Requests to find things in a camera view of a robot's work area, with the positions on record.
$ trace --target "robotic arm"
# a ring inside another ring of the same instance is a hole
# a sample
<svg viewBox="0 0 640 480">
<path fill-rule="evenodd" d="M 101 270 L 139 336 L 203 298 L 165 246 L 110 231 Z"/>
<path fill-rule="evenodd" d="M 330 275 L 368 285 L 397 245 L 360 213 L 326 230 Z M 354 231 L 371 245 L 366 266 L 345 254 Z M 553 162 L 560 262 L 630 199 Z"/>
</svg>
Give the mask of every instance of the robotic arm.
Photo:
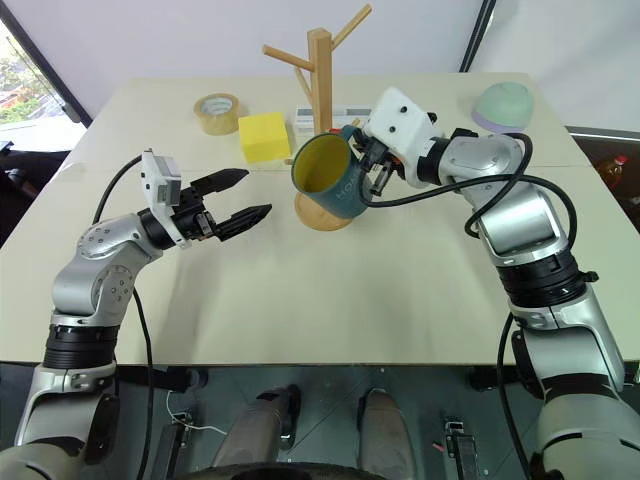
<svg viewBox="0 0 640 480">
<path fill-rule="evenodd" d="M 477 236 L 519 326 L 511 339 L 516 364 L 524 386 L 545 401 L 536 478 L 638 478 L 640 417 L 618 395 L 624 364 L 589 285 L 597 276 L 578 269 L 556 212 L 536 185 L 517 182 L 494 200 L 506 181 L 490 181 L 493 176 L 522 173 L 523 152 L 513 137 L 525 140 L 530 156 L 528 137 L 517 134 L 478 138 L 457 130 L 446 138 L 430 115 L 391 88 L 356 135 L 364 151 L 361 180 L 382 166 L 370 192 L 380 196 L 394 171 L 415 188 L 489 177 L 458 191 L 475 212 L 484 211 Z M 564 477 L 545 473 L 554 470 Z"/>
<path fill-rule="evenodd" d="M 106 393 L 116 370 L 118 329 L 138 272 L 178 245 L 221 241 L 262 220 L 271 205 L 246 208 L 216 223 L 203 197 L 232 187 L 249 172 L 221 170 L 181 190 L 173 160 L 145 151 L 141 181 L 149 208 L 91 226 L 53 285 L 55 309 L 42 364 L 16 436 L 0 454 L 0 479 L 72 479 L 83 464 L 111 451 L 118 398 Z"/>
</svg>

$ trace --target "teal mug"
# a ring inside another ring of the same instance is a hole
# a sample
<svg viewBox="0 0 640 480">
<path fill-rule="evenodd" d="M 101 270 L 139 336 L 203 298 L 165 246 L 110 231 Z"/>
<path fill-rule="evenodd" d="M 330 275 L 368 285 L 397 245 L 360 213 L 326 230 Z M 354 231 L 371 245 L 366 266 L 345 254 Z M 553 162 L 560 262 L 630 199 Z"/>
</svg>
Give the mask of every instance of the teal mug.
<svg viewBox="0 0 640 480">
<path fill-rule="evenodd" d="M 295 187 L 339 218 L 355 218 L 367 209 L 358 195 L 360 161 L 349 146 L 355 127 L 340 134 L 316 135 L 296 154 L 291 168 Z M 364 179 L 363 193 L 370 199 L 371 182 Z"/>
</svg>

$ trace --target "packing tape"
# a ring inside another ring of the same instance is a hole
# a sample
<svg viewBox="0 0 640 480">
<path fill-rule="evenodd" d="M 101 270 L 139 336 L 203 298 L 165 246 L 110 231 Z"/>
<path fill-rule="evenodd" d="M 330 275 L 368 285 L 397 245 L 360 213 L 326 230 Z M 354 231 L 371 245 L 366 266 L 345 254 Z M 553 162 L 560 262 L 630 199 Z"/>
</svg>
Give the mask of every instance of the packing tape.
<svg viewBox="0 0 640 480">
<path fill-rule="evenodd" d="M 240 102 L 233 95 L 214 93 L 198 100 L 193 111 L 200 119 L 205 133 L 227 135 L 238 130 L 239 107 Z"/>
</svg>

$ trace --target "table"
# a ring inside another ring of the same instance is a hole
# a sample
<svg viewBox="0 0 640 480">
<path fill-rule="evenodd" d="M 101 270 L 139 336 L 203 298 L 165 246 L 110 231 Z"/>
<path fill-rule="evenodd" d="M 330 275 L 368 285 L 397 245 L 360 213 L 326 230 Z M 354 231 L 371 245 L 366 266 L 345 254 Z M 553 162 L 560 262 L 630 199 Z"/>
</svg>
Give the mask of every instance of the table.
<svg viewBox="0 0 640 480">
<path fill-rule="evenodd" d="M 574 254 L 583 270 L 600 274 L 595 290 L 621 352 L 638 359 L 640 239 L 526 75 L 336 77 L 334 102 L 373 105 L 395 85 L 435 111 L 448 134 L 456 126 L 483 132 L 469 115 L 473 99 L 504 80 L 526 84 L 535 96 L 528 172 L 573 198 Z M 151 146 L 176 159 L 185 183 L 219 168 L 247 167 L 238 134 L 205 135 L 191 110 L 198 98 L 222 91 L 236 95 L 245 111 L 282 111 L 289 123 L 295 106 L 304 104 L 293 75 L 140 79 L 120 89 L 0 251 L 0 360 L 41 361 L 51 283 L 122 164 Z M 292 140 L 295 151 L 305 139 Z M 249 169 L 240 184 L 206 204 L 224 220 L 246 206 L 272 203 L 263 222 L 222 244 L 211 239 L 168 250 L 138 277 L 156 363 L 495 362 L 506 295 L 480 242 L 462 231 L 470 208 L 460 196 L 369 210 L 343 230 L 316 232 L 295 215 L 289 167 L 276 161 Z M 385 197 L 408 193 L 415 190 L 394 179 Z M 129 174 L 104 218 L 144 206 L 139 178 Z M 123 364 L 145 362 L 132 306 L 116 353 Z"/>
</svg>

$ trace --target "wooden peg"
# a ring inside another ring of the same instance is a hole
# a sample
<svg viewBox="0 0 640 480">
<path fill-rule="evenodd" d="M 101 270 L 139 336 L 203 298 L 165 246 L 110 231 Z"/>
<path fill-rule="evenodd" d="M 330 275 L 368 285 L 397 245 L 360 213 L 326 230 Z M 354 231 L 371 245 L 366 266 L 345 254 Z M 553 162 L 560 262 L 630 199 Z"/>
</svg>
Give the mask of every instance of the wooden peg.
<svg viewBox="0 0 640 480">
<path fill-rule="evenodd" d="M 314 65 L 311 72 L 311 108 L 313 130 L 317 135 L 332 126 L 333 107 L 331 99 L 331 34 L 324 28 L 307 32 L 309 60 Z"/>
<path fill-rule="evenodd" d="M 288 63 L 289 65 L 293 65 L 294 67 L 304 68 L 309 72 L 313 72 L 315 70 L 312 62 L 307 62 L 300 57 L 296 57 L 295 55 L 291 55 L 290 53 L 270 47 L 269 45 L 262 46 L 262 53 L 270 57 L 277 58 L 278 60 Z"/>
<path fill-rule="evenodd" d="M 335 50 L 338 45 L 340 45 L 347 36 L 353 32 L 353 30 L 360 25 L 362 20 L 367 18 L 367 15 L 371 13 L 371 4 L 367 3 L 362 9 L 356 13 L 356 16 L 353 17 L 349 23 L 347 23 L 342 30 L 333 37 L 333 41 L 331 42 L 331 50 Z"/>
<path fill-rule="evenodd" d="M 304 78 L 304 74 L 302 73 L 302 70 L 300 70 L 298 67 L 294 67 L 293 71 L 296 72 L 296 77 L 298 78 L 298 82 L 300 82 L 300 86 L 302 87 L 302 91 L 307 96 L 307 101 L 309 102 L 309 105 L 312 105 L 313 104 L 313 99 L 311 97 L 311 89 L 309 88 L 309 84 L 307 83 L 307 79 Z"/>
</svg>

